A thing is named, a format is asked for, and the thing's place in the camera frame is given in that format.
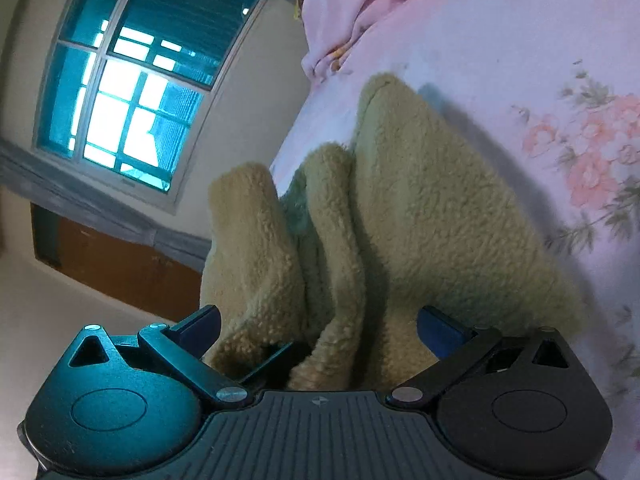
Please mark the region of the tan fleece garment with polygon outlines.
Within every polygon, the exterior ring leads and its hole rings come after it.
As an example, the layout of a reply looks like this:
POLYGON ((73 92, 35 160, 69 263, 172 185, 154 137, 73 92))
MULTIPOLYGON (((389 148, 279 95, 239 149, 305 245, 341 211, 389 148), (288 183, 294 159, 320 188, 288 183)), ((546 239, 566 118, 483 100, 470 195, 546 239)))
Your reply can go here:
POLYGON ((584 305, 512 190, 390 74, 359 100, 354 143, 310 153, 284 194, 257 162, 209 185, 202 304, 222 317, 204 362, 240 378, 305 344, 293 390, 384 390, 433 365, 416 317, 433 306, 507 335, 575 335, 584 305))

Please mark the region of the brown wooden door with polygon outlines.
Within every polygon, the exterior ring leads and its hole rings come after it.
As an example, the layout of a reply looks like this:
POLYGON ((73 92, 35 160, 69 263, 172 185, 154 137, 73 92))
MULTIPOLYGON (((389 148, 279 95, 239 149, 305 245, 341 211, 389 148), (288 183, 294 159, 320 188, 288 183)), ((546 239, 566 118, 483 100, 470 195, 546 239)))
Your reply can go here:
POLYGON ((180 321, 200 305, 201 274, 155 249, 30 206, 38 261, 131 307, 180 321))

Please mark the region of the grey left curtain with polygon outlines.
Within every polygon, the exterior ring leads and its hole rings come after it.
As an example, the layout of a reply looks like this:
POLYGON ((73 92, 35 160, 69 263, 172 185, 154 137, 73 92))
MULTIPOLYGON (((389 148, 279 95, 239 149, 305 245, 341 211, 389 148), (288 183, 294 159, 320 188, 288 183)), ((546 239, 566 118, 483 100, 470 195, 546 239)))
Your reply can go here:
POLYGON ((161 226, 6 140, 1 142, 1 183, 61 217, 125 242, 151 247, 195 271, 204 269, 210 240, 161 226))

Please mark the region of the pink floral bed sheet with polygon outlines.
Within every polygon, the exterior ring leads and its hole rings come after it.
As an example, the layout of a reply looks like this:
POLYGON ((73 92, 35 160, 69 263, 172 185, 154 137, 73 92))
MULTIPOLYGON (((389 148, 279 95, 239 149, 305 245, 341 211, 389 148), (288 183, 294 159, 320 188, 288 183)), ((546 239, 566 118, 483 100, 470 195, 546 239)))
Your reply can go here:
POLYGON ((360 89, 392 73, 494 165, 589 300, 582 362, 610 404, 600 469, 639 474, 639 0, 408 0, 316 86, 271 172, 352 138, 360 89))

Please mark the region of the window with white frame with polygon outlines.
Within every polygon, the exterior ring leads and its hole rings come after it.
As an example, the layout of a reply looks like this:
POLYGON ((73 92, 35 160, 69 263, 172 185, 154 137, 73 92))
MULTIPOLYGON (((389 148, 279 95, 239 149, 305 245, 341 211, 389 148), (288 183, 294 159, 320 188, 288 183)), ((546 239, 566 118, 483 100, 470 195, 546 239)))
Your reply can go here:
POLYGON ((68 0, 35 148, 166 211, 177 207, 216 83, 262 0, 68 0))

